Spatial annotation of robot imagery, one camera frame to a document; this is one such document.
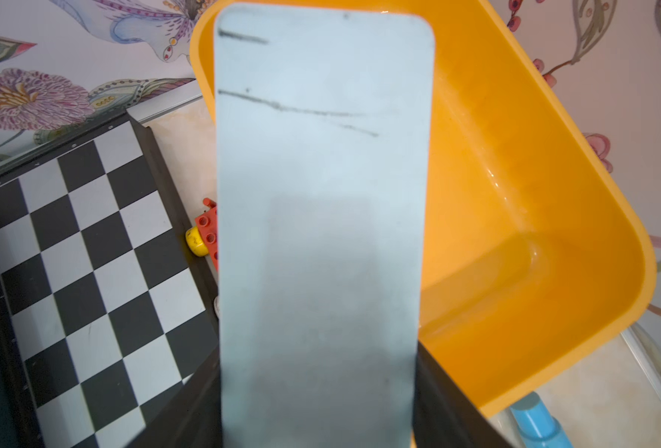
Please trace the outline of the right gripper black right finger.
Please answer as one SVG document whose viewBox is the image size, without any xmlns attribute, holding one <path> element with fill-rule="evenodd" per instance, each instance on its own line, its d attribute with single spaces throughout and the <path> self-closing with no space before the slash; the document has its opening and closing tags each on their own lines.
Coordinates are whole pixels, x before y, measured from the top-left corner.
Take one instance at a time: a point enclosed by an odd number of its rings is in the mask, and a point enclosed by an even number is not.
<svg viewBox="0 0 661 448">
<path fill-rule="evenodd" d="M 417 447 L 508 447 L 423 345 L 417 347 L 412 430 Z"/>
</svg>

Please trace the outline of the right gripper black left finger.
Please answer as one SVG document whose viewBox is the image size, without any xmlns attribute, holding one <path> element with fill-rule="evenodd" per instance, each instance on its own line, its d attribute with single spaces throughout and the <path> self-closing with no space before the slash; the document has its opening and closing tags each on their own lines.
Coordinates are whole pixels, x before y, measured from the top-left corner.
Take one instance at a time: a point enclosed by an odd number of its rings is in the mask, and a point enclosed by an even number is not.
<svg viewBox="0 0 661 448">
<path fill-rule="evenodd" d="M 221 368 L 217 347 L 128 447 L 222 447 Z"/>
</svg>

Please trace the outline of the light blue pencil case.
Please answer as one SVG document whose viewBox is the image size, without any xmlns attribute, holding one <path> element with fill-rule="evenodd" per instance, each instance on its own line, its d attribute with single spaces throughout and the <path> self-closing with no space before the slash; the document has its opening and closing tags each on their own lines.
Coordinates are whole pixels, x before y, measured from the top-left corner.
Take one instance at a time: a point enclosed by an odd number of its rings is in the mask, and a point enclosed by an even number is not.
<svg viewBox="0 0 661 448">
<path fill-rule="evenodd" d="M 435 37 L 235 3 L 214 26 L 227 447 L 407 447 Z"/>
</svg>

